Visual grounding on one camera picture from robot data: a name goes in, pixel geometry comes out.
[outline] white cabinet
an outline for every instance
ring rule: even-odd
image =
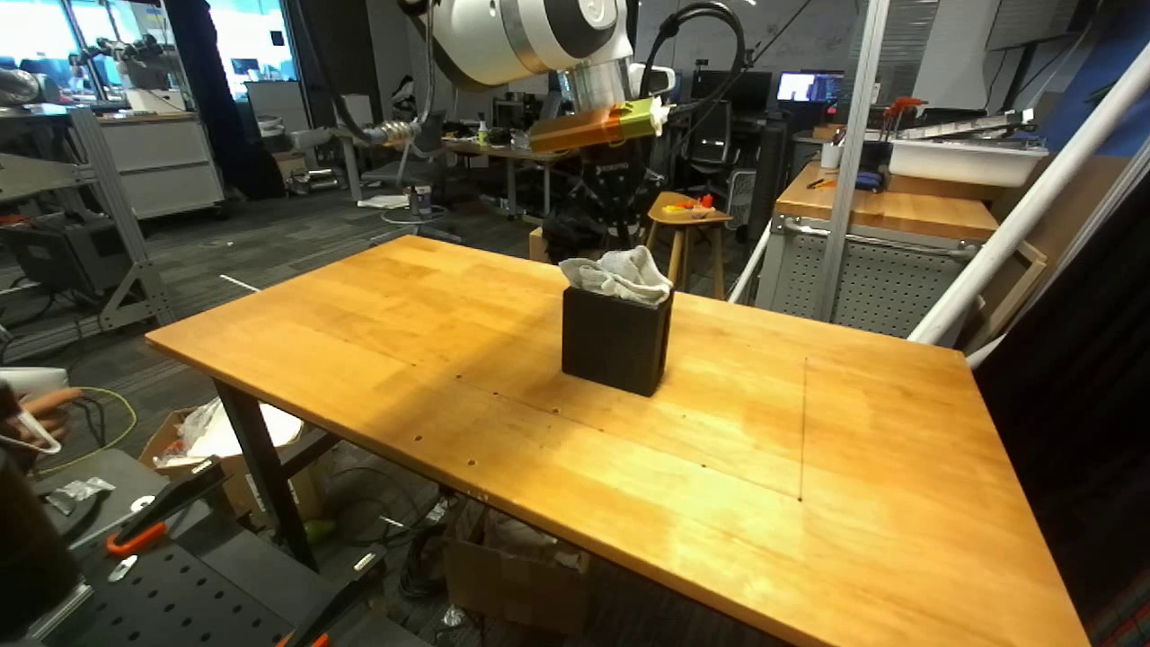
[[[223,201],[218,170],[195,115],[103,119],[99,130],[138,219],[202,212]]]

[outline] floor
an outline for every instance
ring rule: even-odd
[[[455,189],[442,224],[462,237],[462,245],[524,256],[524,237],[530,224],[505,219],[481,189]],[[229,217],[181,217],[146,224],[146,250],[176,315],[213,309],[218,303],[241,299],[243,292],[235,281],[269,287],[293,273],[317,268],[340,256],[364,250],[377,241],[399,237],[406,217],[358,212],[345,194],[310,194],[284,201],[250,201],[229,208]],[[734,281],[744,245],[728,241],[728,273]],[[126,454],[141,454],[142,442],[167,420],[176,411],[191,411],[213,397],[213,385],[187,369],[176,360],[158,356],[142,345],[142,332],[118,332],[68,345],[61,352],[38,356],[43,365],[68,365],[70,385],[108,389],[96,395],[108,411],[108,442]],[[84,420],[70,424],[63,455],[43,462],[84,459],[94,444],[84,433]],[[347,564],[364,548],[381,548],[389,562],[383,589],[377,589],[374,610],[383,610],[393,623],[423,636],[427,643],[772,643],[769,636],[728,623],[686,598],[677,598],[632,570],[605,564],[592,578],[592,610],[577,636],[541,636],[524,628],[505,628],[489,623],[481,631],[479,618],[442,623],[442,564],[431,548],[413,548],[413,534],[395,534],[389,522],[415,522],[439,490],[395,462],[383,462],[354,444],[330,450],[317,467],[328,516],[318,529],[318,570],[345,578]]]

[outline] crumpled paper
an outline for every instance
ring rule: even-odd
[[[564,258],[559,273],[577,292],[661,304],[671,293],[671,281],[654,266],[648,245],[606,250],[599,258]]]

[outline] person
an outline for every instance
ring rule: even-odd
[[[84,389],[45,389],[45,393],[36,393],[29,397],[23,397],[23,411],[29,411],[43,432],[49,432],[54,437],[63,437],[63,427],[68,427],[68,401],[84,397]],[[23,432],[5,420],[0,433],[7,437],[23,437]],[[36,450],[29,444],[12,444],[12,442],[0,442],[0,450],[23,467],[29,471],[36,462]]]

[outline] black box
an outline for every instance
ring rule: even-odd
[[[649,395],[671,335],[671,299],[657,304],[564,292],[564,372]]]

